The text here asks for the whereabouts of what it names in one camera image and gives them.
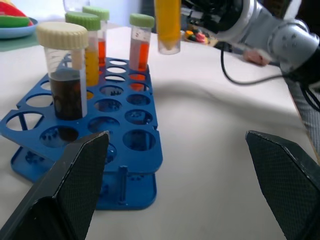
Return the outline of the green mat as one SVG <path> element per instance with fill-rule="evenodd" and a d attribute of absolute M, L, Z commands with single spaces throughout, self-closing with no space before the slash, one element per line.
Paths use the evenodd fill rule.
<path fill-rule="evenodd" d="M 18 38 L 0 38 L 0 52 L 38 46 L 39 42 L 35 33 Z"/>

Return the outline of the large tube with yellow liquid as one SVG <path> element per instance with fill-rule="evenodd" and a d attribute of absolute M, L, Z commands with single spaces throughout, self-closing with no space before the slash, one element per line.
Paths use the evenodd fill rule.
<path fill-rule="evenodd" d="M 158 51 L 163 55 L 180 52 L 181 0 L 154 0 Z"/>

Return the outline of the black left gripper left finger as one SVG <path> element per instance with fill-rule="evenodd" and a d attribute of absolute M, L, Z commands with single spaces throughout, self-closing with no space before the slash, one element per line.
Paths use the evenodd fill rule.
<path fill-rule="evenodd" d="M 100 195 L 109 133 L 68 144 L 0 229 L 0 240 L 85 240 Z"/>

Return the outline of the pinkish rounded object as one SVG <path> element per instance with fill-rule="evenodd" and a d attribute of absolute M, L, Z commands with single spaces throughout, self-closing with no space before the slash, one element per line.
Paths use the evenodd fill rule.
<path fill-rule="evenodd" d="M 260 55 L 256 50 L 245 50 L 243 52 L 243 58 L 245 61 L 258 66 L 266 66 L 270 63 L 268 59 Z"/>

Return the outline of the grey woven fabric panel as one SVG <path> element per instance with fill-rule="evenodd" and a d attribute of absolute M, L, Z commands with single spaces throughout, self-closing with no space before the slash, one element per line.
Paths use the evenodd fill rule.
<path fill-rule="evenodd" d="M 320 161 L 320 112 L 307 103 L 297 83 L 290 79 L 286 79 L 285 82 Z"/>

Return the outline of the green toy vegetable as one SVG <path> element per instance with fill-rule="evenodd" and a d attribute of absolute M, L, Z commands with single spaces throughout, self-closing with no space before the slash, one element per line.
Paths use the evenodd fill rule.
<path fill-rule="evenodd" d="M 29 25 L 30 19 L 25 16 L 0 15 L 0 28 L 21 28 Z"/>

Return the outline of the cream-capped tube with brown liquid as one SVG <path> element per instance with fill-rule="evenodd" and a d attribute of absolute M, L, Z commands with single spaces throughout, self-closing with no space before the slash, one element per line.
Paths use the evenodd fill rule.
<path fill-rule="evenodd" d="M 57 118 L 78 120 L 87 115 L 85 49 L 88 31 L 67 22 L 42 22 L 36 27 L 43 46 Z"/>

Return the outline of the colourful toy pieces pile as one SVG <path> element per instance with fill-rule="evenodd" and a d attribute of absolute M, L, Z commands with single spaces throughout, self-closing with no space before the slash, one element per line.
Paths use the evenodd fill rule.
<path fill-rule="evenodd" d="M 186 42 L 197 43 L 202 45 L 210 45 L 212 41 L 208 32 L 202 31 L 197 28 L 186 30 L 183 33 L 182 39 Z"/>

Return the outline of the red and yellow toy fruit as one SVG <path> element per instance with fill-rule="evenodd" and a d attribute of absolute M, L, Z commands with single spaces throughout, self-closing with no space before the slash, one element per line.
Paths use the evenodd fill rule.
<path fill-rule="evenodd" d="M 0 0 L 0 16 L 15 16 L 15 17 L 27 17 L 22 11 L 16 8 L 9 0 Z"/>

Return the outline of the green-capped tube with red liquid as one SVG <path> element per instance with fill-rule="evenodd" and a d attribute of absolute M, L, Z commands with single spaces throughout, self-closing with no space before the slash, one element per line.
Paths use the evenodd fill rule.
<path fill-rule="evenodd" d="M 129 23 L 131 25 L 129 68 L 144 72 L 148 68 L 149 47 L 155 19 L 150 15 L 132 13 Z"/>

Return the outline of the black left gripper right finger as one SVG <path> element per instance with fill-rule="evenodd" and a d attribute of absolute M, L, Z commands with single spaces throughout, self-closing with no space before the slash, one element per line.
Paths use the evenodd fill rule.
<path fill-rule="evenodd" d="M 320 240 L 320 166 L 295 142 L 249 130 L 261 192 L 286 240 Z"/>

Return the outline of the blue plate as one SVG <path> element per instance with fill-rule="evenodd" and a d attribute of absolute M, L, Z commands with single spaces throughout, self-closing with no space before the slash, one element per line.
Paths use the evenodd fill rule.
<path fill-rule="evenodd" d="M 0 40 L 17 39 L 28 37 L 35 33 L 38 21 L 34 18 L 30 18 L 33 25 L 24 27 L 11 27 L 11 28 L 0 28 Z"/>

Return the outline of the green-capped tube with yellow liquid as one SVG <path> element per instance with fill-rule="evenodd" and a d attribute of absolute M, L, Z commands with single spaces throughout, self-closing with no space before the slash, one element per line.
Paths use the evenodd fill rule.
<path fill-rule="evenodd" d="M 88 47 L 85 49 L 86 86 L 95 86 L 99 82 L 98 31 L 101 29 L 100 18 L 91 13 L 70 11 L 65 14 L 65 21 L 80 25 L 88 31 Z"/>

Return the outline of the blue test tube rack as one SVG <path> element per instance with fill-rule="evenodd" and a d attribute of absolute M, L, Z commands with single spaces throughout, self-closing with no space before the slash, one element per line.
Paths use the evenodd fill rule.
<path fill-rule="evenodd" d="M 11 168 L 31 182 L 44 176 L 71 141 L 108 131 L 109 145 L 99 210 L 141 210 L 157 195 L 155 173 L 163 155 L 149 71 L 129 68 L 126 59 L 106 60 L 99 82 L 89 87 L 87 115 L 79 120 L 56 118 L 52 105 L 35 107 L 28 101 L 50 96 L 45 75 L 0 121 L 0 133 L 19 145 Z"/>

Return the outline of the green-capped tube with orange liquid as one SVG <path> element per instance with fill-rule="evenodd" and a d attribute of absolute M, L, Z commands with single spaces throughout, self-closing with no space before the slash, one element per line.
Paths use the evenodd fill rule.
<path fill-rule="evenodd" d="M 98 35 L 98 62 L 100 67 L 106 66 L 107 26 L 110 19 L 110 11 L 96 6 L 83 6 L 83 13 L 93 14 L 100 19 L 100 30 Z"/>

